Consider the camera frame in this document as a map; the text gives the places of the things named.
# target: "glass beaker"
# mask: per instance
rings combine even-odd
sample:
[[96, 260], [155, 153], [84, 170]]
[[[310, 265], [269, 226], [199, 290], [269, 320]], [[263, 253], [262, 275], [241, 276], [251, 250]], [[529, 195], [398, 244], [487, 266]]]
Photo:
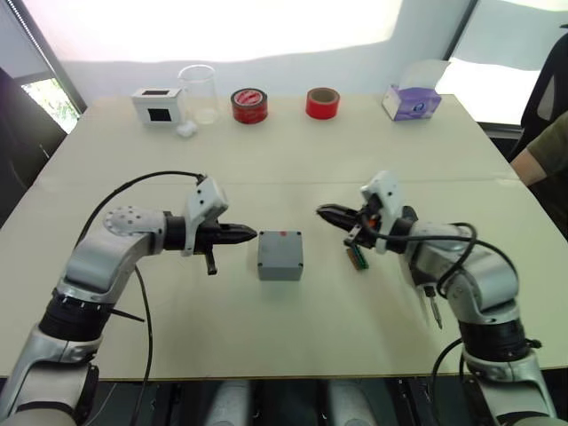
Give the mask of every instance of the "glass beaker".
[[201, 124], [214, 122], [218, 116], [215, 69], [209, 65], [191, 65], [179, 71], [177, 79], [188, 116]]

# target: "purple tissue box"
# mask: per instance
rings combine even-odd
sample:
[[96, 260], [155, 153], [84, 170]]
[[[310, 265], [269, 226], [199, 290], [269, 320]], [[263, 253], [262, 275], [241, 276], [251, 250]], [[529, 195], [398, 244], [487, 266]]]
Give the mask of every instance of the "purple tissue box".
[[412, 87], [400, 91], [392, 84], [383, 98], [383, 107], [395, 122], [430, 118], [440, 105], [442, 98], [434, 89]]

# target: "white box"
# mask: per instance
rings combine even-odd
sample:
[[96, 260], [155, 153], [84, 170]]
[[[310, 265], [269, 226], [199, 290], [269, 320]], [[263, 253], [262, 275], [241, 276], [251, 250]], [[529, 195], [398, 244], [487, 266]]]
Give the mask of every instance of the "white box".
[[132, 103], [144, 124], [180, 124], [185, 121], [181, 89], [138, 89], [132, 95]]

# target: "black screen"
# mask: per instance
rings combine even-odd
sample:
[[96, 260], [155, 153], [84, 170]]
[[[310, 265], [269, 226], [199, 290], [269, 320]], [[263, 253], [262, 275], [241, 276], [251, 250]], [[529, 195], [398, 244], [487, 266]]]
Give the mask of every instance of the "black screen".
[[148, 108], [151, 122], [171, 122], [170, 111], [166, 109]]
[[170, 91], [145, 91], [143, 95], [167, 95]]

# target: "red tape roll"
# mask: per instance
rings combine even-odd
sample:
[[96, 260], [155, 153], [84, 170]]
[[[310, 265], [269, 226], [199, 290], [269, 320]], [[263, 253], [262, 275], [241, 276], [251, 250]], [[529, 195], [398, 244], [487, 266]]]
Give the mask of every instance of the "red tape roll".
[[231, 95], [233, 117], [237, 122], [253, 124], [268, 115], [268, 96], [259, 89], [240, 89]]
[[308, 91], [305, 112], [312, 118], [327, 120], [335, 117], [339, 107], [339, 93], [327, 87]]

